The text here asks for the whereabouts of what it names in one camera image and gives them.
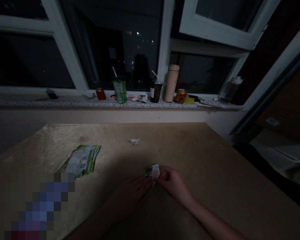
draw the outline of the finger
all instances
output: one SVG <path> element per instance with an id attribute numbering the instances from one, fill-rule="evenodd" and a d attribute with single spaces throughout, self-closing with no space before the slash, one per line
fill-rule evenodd
<path id="1" fill-rule="evenodd" d="M 145 179 L 147 179 L 147 178 L 146 177 L 140 177 L 140 178 L 134 180 L 133 182 L 131 182 L 131 185 L 135 186 L 135 185 L 137 185 L 138 183 L 142 182 Z"/>
<path id="2" fill-rule="evenodd" d="M 148 182 L 147 184 L 143 185 L 138 191 L 137 194 L 139 196 L 139 198 L 141 198 L 146 191 L 148 191 L 150 188 L 152 187 L 152 181 Z"/>
<path id="3" fill-rule="evenodd" d="M 163 180 L 163 179 L 159 179 L 159 178 L 155 178 L 154 180 L 153 180 L 155 183 L 158 183 L 160 186 L 162 186 L 162 187 L 166 187 L 166 185 L 167 185 L 167 181 L 165 181 L 165 180 Z"/>
<path id="4" fill-rule="evenodd" d="M 131 182 L 135 181 L 138 178 L 142 178 L 142 177 L 141 176 L 139 176 L 139 177 L 133 177 L 133 178 L 130 178 L 129 180 L 125 181 L 124 183 L 131 183 Z"/>
<path id="5" fill-rule="evenodd" d="M 140 181 L 138 184 L 135 185 L 135 187 L 137 188 L 137 191 L 143 187 L 143 185 L 147 184 L 148 182 L 152 182 L 152 177 L 148 177 L 146 179 L 144 179 L 143 181 Z"/>
<path id="6" fill-rule="evenodd" d="M 172 172 L 174 171 L 175 169 L 171 168 L 171 167 L 168 167 L 168 166 L 163 166 L 163 168 L 161 169 L 162 171 L 167 171 L 167 172 Z"/>
<path id="7" fill-rule="evenodd" d="M 166 178 L 167 178 L 167 172 L 163 172 L 159 176 L 159 179 L 162 179 L 162 180 L 166 180 Z"/>

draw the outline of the yellow object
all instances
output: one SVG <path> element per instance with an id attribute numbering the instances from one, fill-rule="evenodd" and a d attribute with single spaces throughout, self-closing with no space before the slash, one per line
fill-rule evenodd
<path id="1" fill-rule="evenodd" d="M 186 98 L 184 99 L 184 103 L 192 104 L 192 103 L 194 103 L 194 99 L 195 99 L 195 98 L 189 98 L 189 97 L 186 97 Z"/>

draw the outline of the red can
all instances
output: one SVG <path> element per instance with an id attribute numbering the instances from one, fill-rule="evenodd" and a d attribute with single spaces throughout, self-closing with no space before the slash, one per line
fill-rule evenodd
<path id="1" fill-rule="evenodd" d="M 97 88 L 96 92 L 99 100 L 106 100 L 106 95 L 104 94 L 104 90 L 102 88 Z"/>

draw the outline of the table surface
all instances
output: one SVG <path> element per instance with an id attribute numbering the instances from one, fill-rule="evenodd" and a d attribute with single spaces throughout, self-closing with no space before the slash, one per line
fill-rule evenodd
<path id="1" fill-rule="evenodd" d="M 143 140 L 134 146 L 131 138 Z M 0 173 L 55 172 L 80 144 L 102 145 L 94 172 L 76 179 L 75 213 L 55 221 L 48 238 L 62 239 L 121 182 L 158 162 L 180 170 L 193 194 L 249 239 L 300 239 L 300 207 L 205 123 L 50 124 L 0 154 Z M 104 237 L 122 236 L 211 239 L 159 186 Z"/>

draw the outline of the window sill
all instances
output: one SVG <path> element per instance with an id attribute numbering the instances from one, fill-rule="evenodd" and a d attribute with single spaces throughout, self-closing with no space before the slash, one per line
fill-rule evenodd
<path id="1" fill-rule="evenodd" d="M 195 110 L 222 110 L 233 111 L 238 108 L 222 109 L 217 107 L 201 107 L 196 104 L 167 103 L 160 99 L 158 103 L 134 102 L 128 100 L 119 104 L 116 100 L 102 100 L 97 98 L 85 99 L 83 96 L 59 96 L 58 99 L 49 99 L 47 95 L 10 95 L 0 94 L 0 107 L 35 107 L 35 108 L 114 108 L 114 109 L 195 109 Z"/>

